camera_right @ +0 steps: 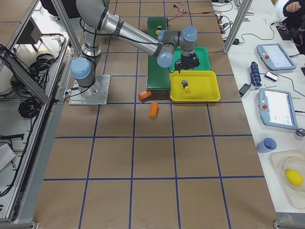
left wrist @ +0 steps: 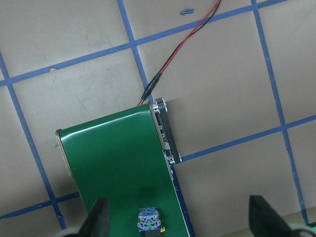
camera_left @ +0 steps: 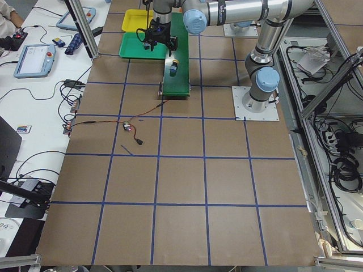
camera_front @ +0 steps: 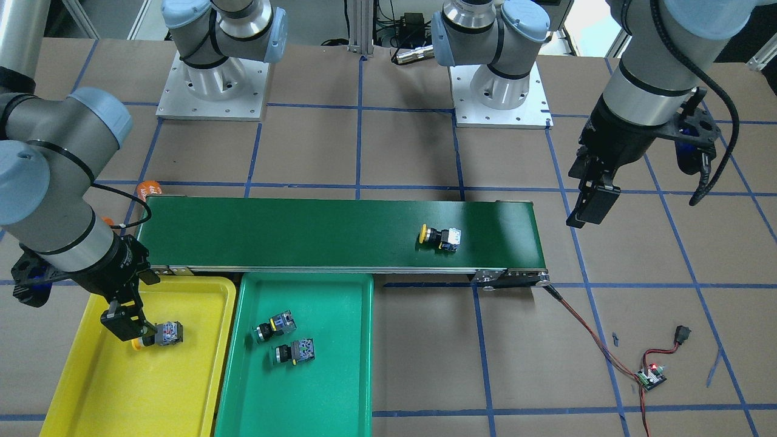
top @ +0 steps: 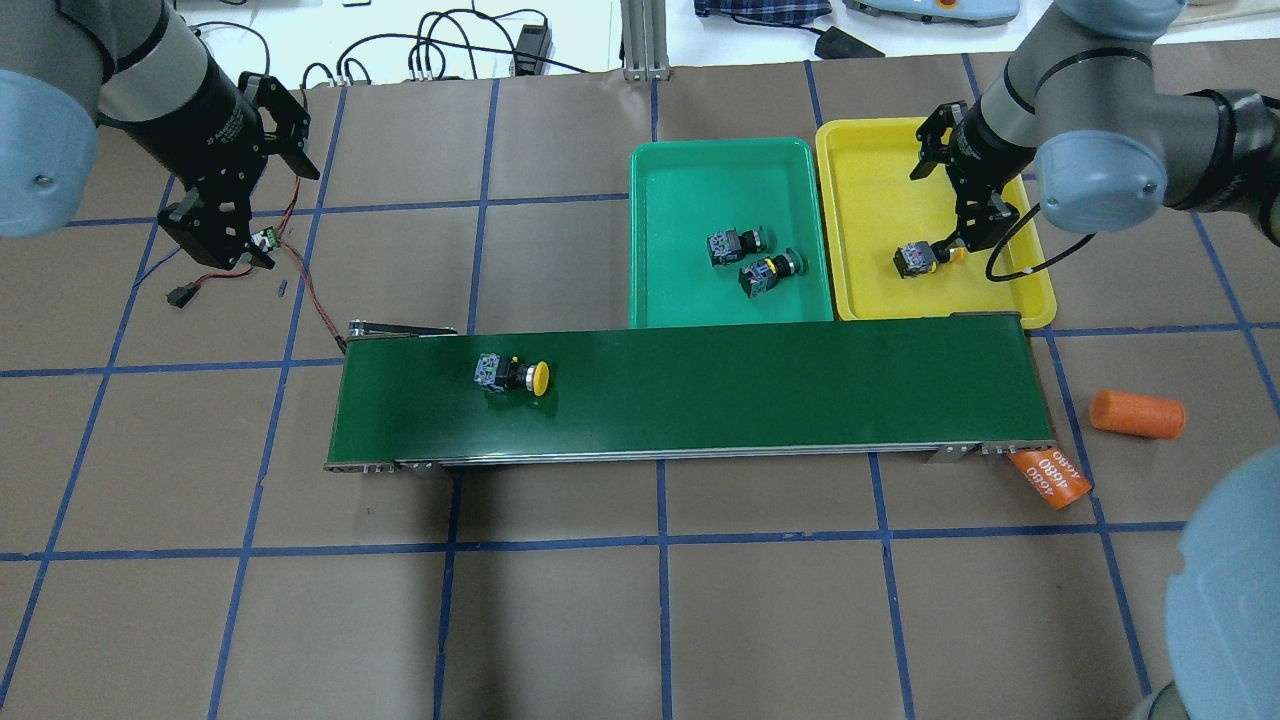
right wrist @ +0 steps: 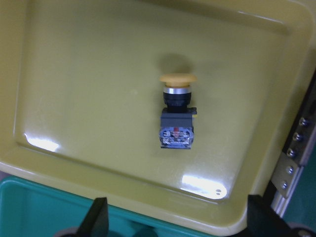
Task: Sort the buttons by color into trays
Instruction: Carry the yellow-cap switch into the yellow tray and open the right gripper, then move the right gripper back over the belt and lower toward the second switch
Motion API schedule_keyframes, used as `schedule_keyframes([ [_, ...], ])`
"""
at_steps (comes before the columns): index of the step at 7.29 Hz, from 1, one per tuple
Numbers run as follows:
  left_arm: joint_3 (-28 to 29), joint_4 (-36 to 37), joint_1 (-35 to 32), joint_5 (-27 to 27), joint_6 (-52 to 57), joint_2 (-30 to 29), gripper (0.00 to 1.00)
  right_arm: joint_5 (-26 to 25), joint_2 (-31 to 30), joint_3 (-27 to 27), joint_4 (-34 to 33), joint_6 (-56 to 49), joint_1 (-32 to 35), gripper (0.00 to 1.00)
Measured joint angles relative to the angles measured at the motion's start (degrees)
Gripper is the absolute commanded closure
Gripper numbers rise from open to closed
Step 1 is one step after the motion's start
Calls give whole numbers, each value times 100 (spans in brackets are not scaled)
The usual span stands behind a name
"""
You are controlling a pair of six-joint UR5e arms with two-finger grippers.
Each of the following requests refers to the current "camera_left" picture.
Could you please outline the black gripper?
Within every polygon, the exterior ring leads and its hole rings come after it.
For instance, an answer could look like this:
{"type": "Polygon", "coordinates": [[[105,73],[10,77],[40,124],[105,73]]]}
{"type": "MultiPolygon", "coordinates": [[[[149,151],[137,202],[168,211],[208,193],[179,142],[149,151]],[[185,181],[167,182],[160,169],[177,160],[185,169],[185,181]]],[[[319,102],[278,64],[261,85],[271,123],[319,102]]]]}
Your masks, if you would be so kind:
{"type": "Polygon", "coordinates": [[[150,50],[153,51],[157,43],[164,44],[169,49],[169,56],[178,48],[178,38],[171,36],[171,23],[161,23],[160,19],[152,19],[149,27],[145,30],[144,43],[150,45],[150,50]]]}

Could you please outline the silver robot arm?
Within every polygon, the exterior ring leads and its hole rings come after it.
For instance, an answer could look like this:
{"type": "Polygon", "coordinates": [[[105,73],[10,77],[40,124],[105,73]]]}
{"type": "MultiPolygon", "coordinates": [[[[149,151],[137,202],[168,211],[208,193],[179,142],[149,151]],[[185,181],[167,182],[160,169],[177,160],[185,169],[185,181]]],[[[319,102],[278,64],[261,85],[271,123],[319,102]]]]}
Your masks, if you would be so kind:
{"type": "Polygon", "coordinates": [[[181,8],[185,29],[194,35],[208,26],[231,23],[261,21],[261,33],[250,53],[250,58],[259,64],[270,63],[272,54],[283,37],[286,22],[311,7],[313,1],[154,1],[153,19],[143,30],[143,42],[153,49],[164,44],[170,51],[176,50],[178,39],[171,36],[172,9],[181,8]]]}
{"type": "Polygon", "coordinates": [[[272,62],[274,52],[285,35],[286,23],[286,20],[266,19],[261,25],[255,48],[246,57],[245,67],[251,88],[243,97],[243,105],[250,112],[263,112],[271,94],[278,87],[280,75],[272,62]]]}

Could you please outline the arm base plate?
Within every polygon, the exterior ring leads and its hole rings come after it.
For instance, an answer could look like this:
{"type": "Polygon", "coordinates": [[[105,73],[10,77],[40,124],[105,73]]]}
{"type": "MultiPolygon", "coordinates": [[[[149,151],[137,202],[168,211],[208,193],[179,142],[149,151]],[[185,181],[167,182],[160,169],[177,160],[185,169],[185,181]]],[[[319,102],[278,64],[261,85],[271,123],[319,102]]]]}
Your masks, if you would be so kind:
{"type": "Polygon", "coordinates": [[[250,96],[250,86],[232,86],[235,119],[237,121],[279,121],[275,97],[271,93],[264,102],[250,96]]]}
{"type": "Polygon", "coordinates": [[[226,37],[241,37],[256,39],[258,32],[255,26],[239,27],[234,24],[225,24],[223,26],[224,36],[226,37]]]}

